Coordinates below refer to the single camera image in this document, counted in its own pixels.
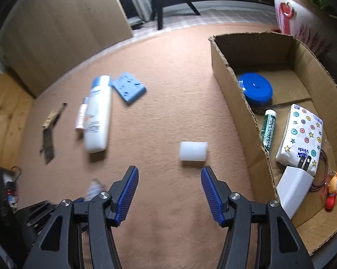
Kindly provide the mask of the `small pink bottle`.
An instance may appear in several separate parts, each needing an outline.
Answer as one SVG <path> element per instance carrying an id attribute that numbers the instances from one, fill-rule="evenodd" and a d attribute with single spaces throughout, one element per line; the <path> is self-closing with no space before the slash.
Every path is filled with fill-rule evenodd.
<path id="1" fill-rule="evenodd" d="M 85 122 L 85 114 L 86 109 L 88 106 L 88 97 L 84 97 L 81 105 L 79 106 L 79 110 L 76 117 L 76 123 L 75 123 L 75 130 L 79 133 L 83 133 L 84 130 L 84 122 Z"/>

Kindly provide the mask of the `black gel pen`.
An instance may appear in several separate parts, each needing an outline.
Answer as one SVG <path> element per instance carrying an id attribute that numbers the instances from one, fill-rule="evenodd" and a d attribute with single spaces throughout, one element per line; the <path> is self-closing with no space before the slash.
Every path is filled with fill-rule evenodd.
<path id="1" fill-rule="evenodd" d="M 62 113 L 64 112 L 66 106 L 67 106 L 67 103 L 62 104 L 61 108 L 58 110 L 58 112 L 56 113 L 56 115 L 54 116 L 54 118 L 52 120 L 52 127 L 54 127 L 57 124 L 57 122 L 58 122 L 59 118 L 61 117 Z"/>

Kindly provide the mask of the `cardboard box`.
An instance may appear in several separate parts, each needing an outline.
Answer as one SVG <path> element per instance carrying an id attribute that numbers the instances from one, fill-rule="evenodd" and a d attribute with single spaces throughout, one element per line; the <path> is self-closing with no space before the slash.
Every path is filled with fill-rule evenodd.
<path id="1" fill-rule="evenodd" d="M 232 33 L 210 38 L 212 69 L 233 117 L 244 151 L 254 199 L 267 202 L 278 197 L 276 187 L 284 167 L 275 160 L 288 113 L 298 104 L 324 123 L 322 148 L 327 162 L 337 169 L 337 85 L 309 48 L 293 37 L 274 33 Z M 263 116 L 254 113 L 238 83 L 246 72 L 256 72 L 272 85 L 272 108 L 277 121 L 268 154 L 262 145 Z M 308 193 L 292 222 L 308 253 L 315 253 L 337 233 L 337 199 L 326 211 L 321 192 Z"/>

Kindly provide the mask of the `white sunscreen bottle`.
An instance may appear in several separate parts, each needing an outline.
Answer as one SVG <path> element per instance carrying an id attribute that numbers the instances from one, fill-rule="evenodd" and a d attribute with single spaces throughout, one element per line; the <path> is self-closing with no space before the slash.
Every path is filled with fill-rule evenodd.
<path id="1" fill-rule="evenodd" d="M 111 77 L 101 75 L 91 84 L 84 119 L 85 149 L 89 154 L 106 150 L 111 118 Z"/>

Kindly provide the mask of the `large plywood board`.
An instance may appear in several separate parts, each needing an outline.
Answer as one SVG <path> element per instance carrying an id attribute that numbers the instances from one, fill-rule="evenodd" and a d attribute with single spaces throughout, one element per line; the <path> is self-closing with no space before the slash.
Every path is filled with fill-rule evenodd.
<path id="1" fill-rule="evenodd" d="M 119 0 L 18 0 L 0 50 L 33 96 L 69 70 L 133 36 Z"/>

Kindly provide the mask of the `patterned lighter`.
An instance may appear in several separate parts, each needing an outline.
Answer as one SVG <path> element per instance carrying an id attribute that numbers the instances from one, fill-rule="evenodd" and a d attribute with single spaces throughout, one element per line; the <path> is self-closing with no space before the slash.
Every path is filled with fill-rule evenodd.
<path id="1" fill-rule="evenodd" d="M 85 201 L 91 201 L 94 197 L 105 190 L 106 186 L 102 182 L 100 182 L 98 179 L 93 179 L 90 182 L 89 188 L 86 192 Z"/>

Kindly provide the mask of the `wooden clothespin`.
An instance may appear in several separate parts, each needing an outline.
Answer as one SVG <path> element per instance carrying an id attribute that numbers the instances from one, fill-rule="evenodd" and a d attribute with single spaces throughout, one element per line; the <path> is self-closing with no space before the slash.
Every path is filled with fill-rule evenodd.
<path id="1" fill-rule="evenodd" d="M 47 116 L 47 118 L 45 119 L 44 123 L 42 124 L 42 128 L 43 129 L 49 128 L 49 126 L 54 121 L 57 115 L 58 115 L 58 111 L 51 111 L 49 115 Z"/>

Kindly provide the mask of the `dragon keychain figurine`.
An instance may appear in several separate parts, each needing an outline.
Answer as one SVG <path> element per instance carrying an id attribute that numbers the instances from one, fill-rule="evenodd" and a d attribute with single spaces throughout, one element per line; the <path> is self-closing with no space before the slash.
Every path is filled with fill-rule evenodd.
<path id="1" fill-rule="evenodd" d="M 333 172 L 333 177 L 328 184 L 328 193 L 325 201 L 325 209 L 332 211 L 337 197 L 337 171 Z"/>

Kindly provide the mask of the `white cylinder cap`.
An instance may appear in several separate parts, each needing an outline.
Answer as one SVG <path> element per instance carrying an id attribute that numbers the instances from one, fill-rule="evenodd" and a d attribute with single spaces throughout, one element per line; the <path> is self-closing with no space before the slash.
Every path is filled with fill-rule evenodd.
<path id="1" fill-rule="evenodd" d="M 183 162 L 205 162 L 207 160 L 208 142 L 182 141 L 179 159 Z"/>

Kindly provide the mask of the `green lip balm stick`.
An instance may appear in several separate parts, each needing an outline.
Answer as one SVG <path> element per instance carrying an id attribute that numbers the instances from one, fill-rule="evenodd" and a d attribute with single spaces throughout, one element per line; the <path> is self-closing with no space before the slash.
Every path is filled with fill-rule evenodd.
<path id="1" fill-rule="evenodd" d="M 272 109 L 266 110 L 264 114 L 263 126 L 261 129 L 261 140 L 263 143 L 263 147 L 268 154 L 271 151 L 271 145 L 275 131 L 276 116 L 277 113 Z"/>

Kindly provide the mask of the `white red flower pot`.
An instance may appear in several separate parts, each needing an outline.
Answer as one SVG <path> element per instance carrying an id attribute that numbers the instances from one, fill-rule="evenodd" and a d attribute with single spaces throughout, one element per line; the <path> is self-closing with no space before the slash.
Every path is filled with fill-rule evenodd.
<path id="1" fill-rule="evenodd" d="M 303 42 L 317 57 L 337 45 L 337 21 L 308 0 L 274 0 L 281 33 Z"/>

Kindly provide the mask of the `patterned tissue pack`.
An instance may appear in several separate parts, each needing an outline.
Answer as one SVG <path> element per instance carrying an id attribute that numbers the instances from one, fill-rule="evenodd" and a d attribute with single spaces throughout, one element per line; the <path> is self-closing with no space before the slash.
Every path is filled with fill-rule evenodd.
<path id="1" fill-rule="evenodd" d="M 284 166 L 298 166 L 301 157 L 311 157 L 307 172 L 316 175 L 324 123 L 307 108 L 292 104 L 275 160 Z"/>

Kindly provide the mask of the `white power adapter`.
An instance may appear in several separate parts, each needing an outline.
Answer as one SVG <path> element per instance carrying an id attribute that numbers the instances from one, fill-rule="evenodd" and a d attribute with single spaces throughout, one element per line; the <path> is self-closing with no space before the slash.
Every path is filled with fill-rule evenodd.
<path id="1" fill-rule="evenodd" d="M 311 156 L 302 156 L 298 166 L 287 166 L 277 185 L 281 207 L 290 219 L 293 218 L 313 184 L 315 173 L 308 171 L 311 160 Z"/>

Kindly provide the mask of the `blue round tape measure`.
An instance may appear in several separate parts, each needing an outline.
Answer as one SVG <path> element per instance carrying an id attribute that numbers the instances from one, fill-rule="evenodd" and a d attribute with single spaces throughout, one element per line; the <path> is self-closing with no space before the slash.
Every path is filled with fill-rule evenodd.
<path id="1" fill-rule="evenodd" d="M 264 106 L 271 102 L 273 88 L 263 76 L 248 72 L 239 76 L 238 83 L 248 103 L 254 106 Z"/>

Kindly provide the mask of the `blue patterned card box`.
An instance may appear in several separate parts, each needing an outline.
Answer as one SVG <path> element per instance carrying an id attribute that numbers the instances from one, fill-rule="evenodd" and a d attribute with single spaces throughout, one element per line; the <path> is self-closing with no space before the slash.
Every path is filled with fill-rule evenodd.
<path id="1" fill-rule="evenodd" d="M 132 104 L 146 92 L 146 87 L 131 73 L 124 72 L 111 85 L 126 104 Z"/>

